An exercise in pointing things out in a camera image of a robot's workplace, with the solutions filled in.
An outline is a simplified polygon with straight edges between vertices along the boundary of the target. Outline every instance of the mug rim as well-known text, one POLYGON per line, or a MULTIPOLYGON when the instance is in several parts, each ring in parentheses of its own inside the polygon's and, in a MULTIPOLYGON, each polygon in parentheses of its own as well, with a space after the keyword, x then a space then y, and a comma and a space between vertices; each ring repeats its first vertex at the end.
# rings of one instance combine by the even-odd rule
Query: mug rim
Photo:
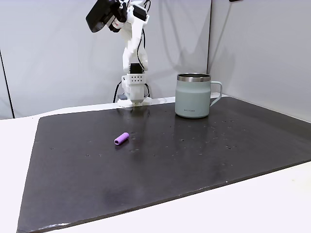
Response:
POLYGON ((200 73, 183 73, 177 75, 177 80, 182 82, 209 82, 211 80, 209 74, 200 74, 200 73))

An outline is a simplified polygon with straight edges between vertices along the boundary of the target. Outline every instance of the gray mug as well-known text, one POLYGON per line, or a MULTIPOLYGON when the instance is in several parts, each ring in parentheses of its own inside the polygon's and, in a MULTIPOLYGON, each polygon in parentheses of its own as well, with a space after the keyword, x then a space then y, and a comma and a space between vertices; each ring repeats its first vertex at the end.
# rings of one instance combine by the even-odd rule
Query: gray mug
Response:
POLYGON ((210 75, 186 73, 177 75, 175 112, 186 118, 203 118, 209 115, 209 107, 223 94, 221 82, 211 81, 210 75), (211 83, 220 85, 220 96, 210 104, 211 83))

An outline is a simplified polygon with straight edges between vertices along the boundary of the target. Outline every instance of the white table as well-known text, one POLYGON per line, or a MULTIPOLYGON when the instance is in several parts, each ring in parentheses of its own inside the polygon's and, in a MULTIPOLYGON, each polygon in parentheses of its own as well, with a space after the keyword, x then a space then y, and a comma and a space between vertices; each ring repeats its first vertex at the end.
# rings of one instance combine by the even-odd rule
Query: white table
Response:
MULTIPOLYGON (((153 104, 174 102, 154 100, 153 104)), ((28 165, 40 117, 118 108, 101 104, 60 109, 0 121, 0 209, 2 233, 15 233, 28 165)), ((58 233, 135 232, 311 232, 311 163, 200 194, 169 201, 58 233)))

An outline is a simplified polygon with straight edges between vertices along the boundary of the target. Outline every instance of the mug handle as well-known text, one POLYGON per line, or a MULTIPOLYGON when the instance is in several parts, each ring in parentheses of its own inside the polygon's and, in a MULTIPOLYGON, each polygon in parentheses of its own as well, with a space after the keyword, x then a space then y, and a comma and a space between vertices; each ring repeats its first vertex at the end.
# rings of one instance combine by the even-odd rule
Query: mug handle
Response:
POLYGON ((219 84, 220 85, 220 95, 219 97, 214 100, 211 104, 210 104, 210 107, 213 106, 218 100, 220 100, 220 98, 223 96, 223 85, 221 82, 218 82, 218 81, 211 81, 210 82, 211 84, 219 84))

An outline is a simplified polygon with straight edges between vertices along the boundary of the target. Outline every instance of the dark work surface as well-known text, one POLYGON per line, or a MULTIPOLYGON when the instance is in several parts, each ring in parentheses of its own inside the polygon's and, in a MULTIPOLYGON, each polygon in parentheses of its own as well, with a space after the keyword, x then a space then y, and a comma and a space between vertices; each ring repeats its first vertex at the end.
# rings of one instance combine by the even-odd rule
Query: dark work surface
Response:
POLYGON ((174 103, 48 116, 17 232, 115 216, 310 159, 311 124, 229 97, 204 119, 176 116, 174 103), (117 147, 123 132, 130 140, 117 147))

